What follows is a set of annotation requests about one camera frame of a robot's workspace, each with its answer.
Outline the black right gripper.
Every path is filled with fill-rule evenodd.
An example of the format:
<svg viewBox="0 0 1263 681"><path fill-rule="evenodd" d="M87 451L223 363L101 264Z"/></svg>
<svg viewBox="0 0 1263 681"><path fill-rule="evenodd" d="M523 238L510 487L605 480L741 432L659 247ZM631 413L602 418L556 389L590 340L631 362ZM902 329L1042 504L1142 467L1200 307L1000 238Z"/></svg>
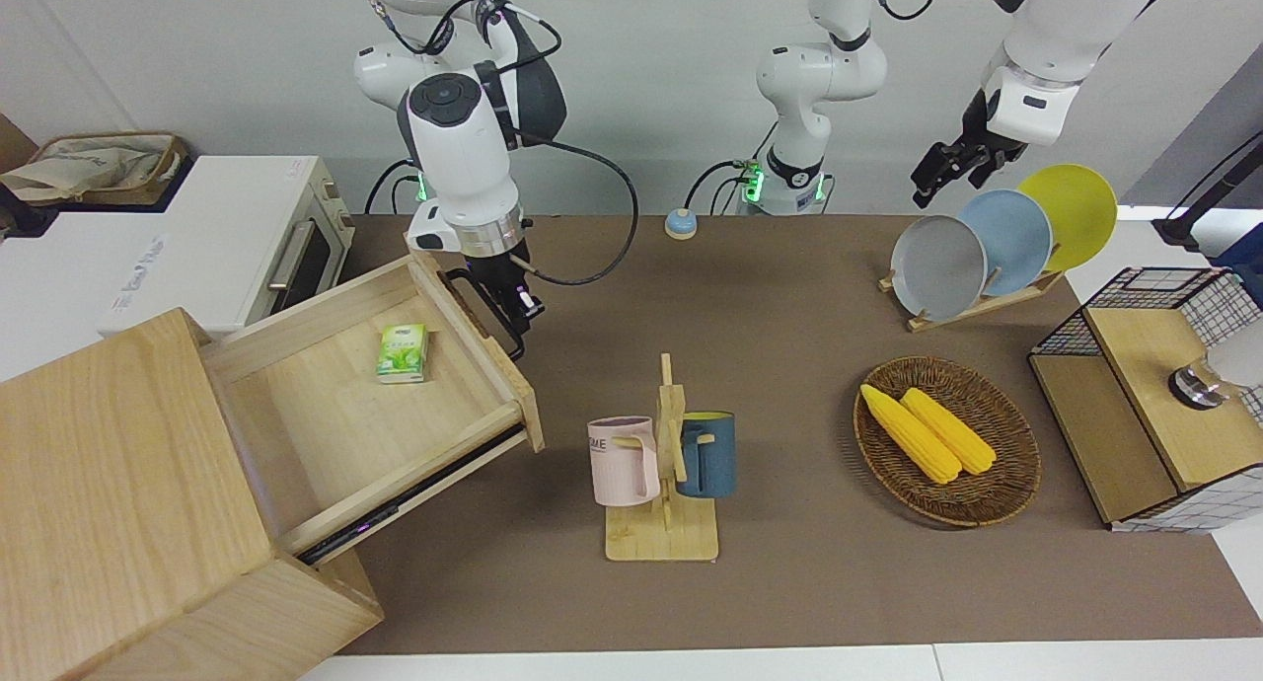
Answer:
<svg viewBox="0 0 1263 681"><path fill-rule="evenodd" d="M520 336L530 330L536 317L546 312L546 303L532 293L524 268L513 262L513 256L525 263L530 260L530 251L528 248L513 248L496 256L465 256L465 262L490 294L493 304L508 317L512 331Z"/></svg>

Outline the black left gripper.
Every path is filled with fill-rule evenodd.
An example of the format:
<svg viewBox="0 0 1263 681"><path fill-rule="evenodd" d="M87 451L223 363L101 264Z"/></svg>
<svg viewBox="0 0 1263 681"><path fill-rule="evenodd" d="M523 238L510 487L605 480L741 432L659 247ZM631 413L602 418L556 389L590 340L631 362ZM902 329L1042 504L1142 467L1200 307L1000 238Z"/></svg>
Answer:
<svg viewBox="0 0 1263 681"><path fill-rule="evenodd" d="M975 93L962 114L961 135L951 144L935 142L925 160L917 166L911 179L913 182L913 203L918 208L928 208L938 191L950 182L950 176L967 173L967 182L975 190L983 190L988 178L1007 164L1018 160L1027 150L1027 142L998 135L988 129L991 118L991 102L983 88Z"/></svg>

